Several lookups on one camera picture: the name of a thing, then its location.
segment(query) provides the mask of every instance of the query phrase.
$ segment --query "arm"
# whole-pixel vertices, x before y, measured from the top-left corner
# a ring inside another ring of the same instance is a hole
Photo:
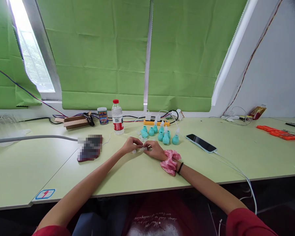
[[[111,158],[105,161],[96,170],[85,177],[73,189],[71,189],[42,219],[37,230],[51,225],[66,227],[72,217],[90,198],[92,193],[104,180],[107,173],[117,163],[117,161],[128,152],[137,148],[142,148],[143,143],[133,137],[129,137],[123,147]]]
[[[148,150],[144,151],[144,153],[150,157],[154,157],[161,161],[167,160],[164,150],[157,141],[147,141],[143,147],[147,147]],[[177,163],[176,170],[179,170],[181,162],[177,160],[174,161]],[[227,215],[237,208],[247,208],[230,192],[187,165],[183,164],[180,174],[199,192],[219,206]]]

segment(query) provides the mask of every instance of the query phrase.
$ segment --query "water bottle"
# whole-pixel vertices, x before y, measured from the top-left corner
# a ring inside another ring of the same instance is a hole
[[[122,109],[119,106],[118,99],[114,99],[112,102],[114,103],[111,109],[112,122],[114,124],[115,134],[120,135],[124,133],[124,121],[122,118]]]

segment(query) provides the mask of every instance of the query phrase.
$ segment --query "smartphone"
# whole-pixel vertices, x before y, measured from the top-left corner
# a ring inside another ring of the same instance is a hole
[[[188,134],[186,137],[188,140],[190,140],[192,143],[194,143],[195,145],[197,145],[199,148],[203,149],[207,153],[213,153],[214,151],[217,150],[215,146],[207,143],[206,141],[199,138],[198,136],[195,136],[194,134]]]

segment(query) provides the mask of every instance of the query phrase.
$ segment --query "green window blind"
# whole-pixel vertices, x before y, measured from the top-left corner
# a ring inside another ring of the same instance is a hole
[[[38,0],[64,109],[143,108],[149,0]]]
[[[246,0],[154,0],[148,108],[210,111]]]
[[[0,0],[0,70],[13,81],[41,99],[36,86],[29,80],[12,27],[7,2]],[[35,106],[41,103],[0,73],[0,109]]]

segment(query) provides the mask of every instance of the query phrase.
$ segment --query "pink scrunchie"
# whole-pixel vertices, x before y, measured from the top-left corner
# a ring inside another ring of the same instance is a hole
[[[165,150],[164,153],[167,156],[167,160],[161,162],[161,167],[171,176],[175,176],[177,163],[173,161],[173,158],[176,160],[180,160],[181,156],[173,150]]]

